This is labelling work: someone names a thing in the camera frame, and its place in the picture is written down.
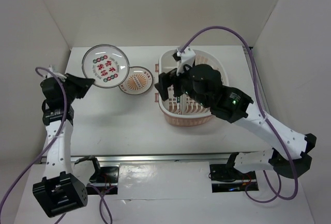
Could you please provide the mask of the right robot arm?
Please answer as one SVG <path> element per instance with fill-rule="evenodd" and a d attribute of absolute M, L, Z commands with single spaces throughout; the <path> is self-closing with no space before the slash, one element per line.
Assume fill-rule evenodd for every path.
<path fill-rule="evenodd" d="M 187 66 L 181 74 L 177 74 L 176 69 L 161 73 L 155 88 L 163 101 L 169 99 L 169 87 L 173 87 L 176 97 L 189 96 L 208 108 L 213 116 L 246 129 L 271 146 L 259 152 L 232 153 L 225 167 L 230 178 L 270 170 L 295 179 L 310 169 L 309 152 L 315 147 L 316 136 L 298 133 L 261 112 L 243 91 L 223 85 L 221 73 L 210 65 Z"/>

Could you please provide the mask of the plate with dark blue rim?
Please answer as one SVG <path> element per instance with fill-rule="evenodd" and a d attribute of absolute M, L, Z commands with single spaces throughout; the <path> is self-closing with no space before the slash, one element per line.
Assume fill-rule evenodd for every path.
<path fill-rule="evenodd" d="M 183 95 L 176 97 L 177 114 L 182 115 L 183 113 Z"/>

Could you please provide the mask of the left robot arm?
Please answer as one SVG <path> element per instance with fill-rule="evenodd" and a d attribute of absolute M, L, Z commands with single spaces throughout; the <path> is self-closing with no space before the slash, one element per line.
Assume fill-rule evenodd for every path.
<path fill-rule="evenodd" d="M 94 79 L 67 73 L 59 78 L 49 74 L 40 84 L 45 96 L 42 121 L 47 131 L 47 160 L 42 180 L 33 185 L 33 195 L 48 217 L 65 214 L 88 203 L 88 180 L 75 176 L 71 165 L 74 118 L 71 104 L 83 98 L 94 82 Z"/>

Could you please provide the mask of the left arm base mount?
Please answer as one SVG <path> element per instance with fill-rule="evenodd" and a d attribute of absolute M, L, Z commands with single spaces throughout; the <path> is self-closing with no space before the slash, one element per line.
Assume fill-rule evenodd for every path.
<path fill-rule="evenodd" d="M 101 166 L 98 174 L 92 176 L 89 183 L 101 193 L 107 195 L 118 194 L 119 165 Z"/>

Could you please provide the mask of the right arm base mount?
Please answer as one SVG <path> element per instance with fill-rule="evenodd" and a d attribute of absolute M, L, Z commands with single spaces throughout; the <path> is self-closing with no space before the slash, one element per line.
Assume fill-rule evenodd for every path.
<path fill-rule="evenodd" d="M 209 169 L 208 178 L 211 180 L 212 193 L 245 191 L 246 186 L 248 191 L 259 190 L 255 172 L 243 174 L 228 169 L 225 164 L 211 164 Z"/>

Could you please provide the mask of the plate with red characters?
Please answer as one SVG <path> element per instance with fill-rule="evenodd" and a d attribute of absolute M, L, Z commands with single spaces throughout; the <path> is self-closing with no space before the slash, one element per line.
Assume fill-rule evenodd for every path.
<path fill-rule="evenodd" d="M 127 79 L 129 70 L 127 55 L 113 45 L 94 46 L 82 58 L 84 76 L 94 79 L 94 85 L 100 88 L 118 87 Z"/>

